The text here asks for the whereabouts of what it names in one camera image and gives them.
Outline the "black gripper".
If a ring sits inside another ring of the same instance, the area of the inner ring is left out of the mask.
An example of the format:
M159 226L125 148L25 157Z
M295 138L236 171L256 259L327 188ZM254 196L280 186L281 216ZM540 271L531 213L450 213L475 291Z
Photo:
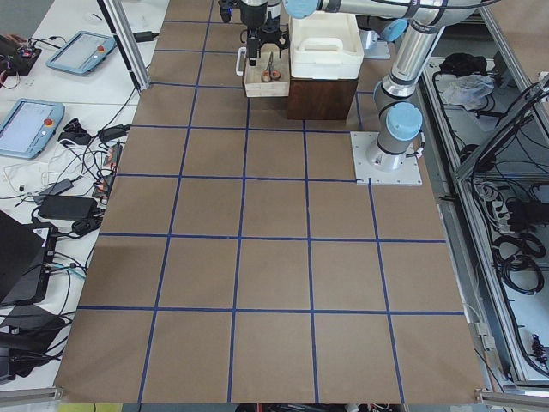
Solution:
M276 45L278 59L288 48L288 31L281 25L281 1L238 1L240 20L246 26L245 45L250 66L254 67L266 44Z

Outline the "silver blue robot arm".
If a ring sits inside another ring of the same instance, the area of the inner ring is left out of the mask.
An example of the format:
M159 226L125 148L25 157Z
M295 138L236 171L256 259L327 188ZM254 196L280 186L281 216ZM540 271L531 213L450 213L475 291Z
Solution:
M447 26L468 18L487 6L487 1L219 1L220 16L229 22L240 10L245 25L245 44L251 62L257 61L264 43L283 37L281 9L294 18L306 19L315 12L363 15L376 19L404 20L408 29L391 71L378 83L374 101L381 121L377 140L365 151L369 164L379 171L398 170L407 149L419 134L423 118L408 100L427 59Z

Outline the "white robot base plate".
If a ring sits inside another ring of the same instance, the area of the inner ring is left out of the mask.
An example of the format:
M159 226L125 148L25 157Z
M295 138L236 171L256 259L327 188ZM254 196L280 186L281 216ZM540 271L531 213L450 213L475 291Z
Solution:
M377 146L378 132L350 133L358 185L421 186L419 161L410 142L404 154L387 154Z

